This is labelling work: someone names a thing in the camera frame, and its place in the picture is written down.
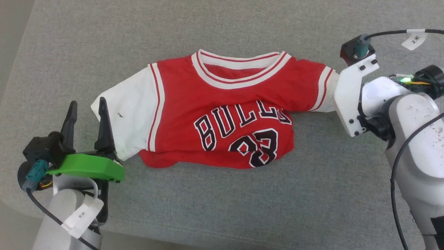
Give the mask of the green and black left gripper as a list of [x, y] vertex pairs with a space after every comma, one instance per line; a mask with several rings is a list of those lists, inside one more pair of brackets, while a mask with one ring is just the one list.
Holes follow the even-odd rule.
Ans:
[[[77, 101], [72, 101], [68, 108], [61, 133], [63, 142], [69, 147], [74, 146], [74, 126], [77, 121]], [[60, 168], [51, 169], [49, 175], [53, 176], [53, 194], [64, 189], [84, 191], [94, 188], [97, 184], [98, 190], [95, 194], [104, 202], [101, 212], [98, 214], [98, 223], [106, 223], [109, 215], [108, 190], [112, 182], [120, 183], [125, 179], [124, 167], [115, 160], [115, 144], [112, 126], [109, 117], [107, 101], [104, 97], [99, 99], [100, 125], [98, 139], [94, 144], [93, 155], [74, 154], [67, 155]]]

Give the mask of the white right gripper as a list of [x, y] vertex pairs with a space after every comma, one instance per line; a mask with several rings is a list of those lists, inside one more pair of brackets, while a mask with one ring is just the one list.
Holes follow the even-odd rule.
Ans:
[[362, 78], [379, 69], [378, 63], [372, 62], [374, 60], [376, 60], [376, 54], [347, 67], [339, 74], [334, 92], [334, 105], [346, 133], [351, 137], [365, 131], [357, 119], [359, 116], [358, 104]]

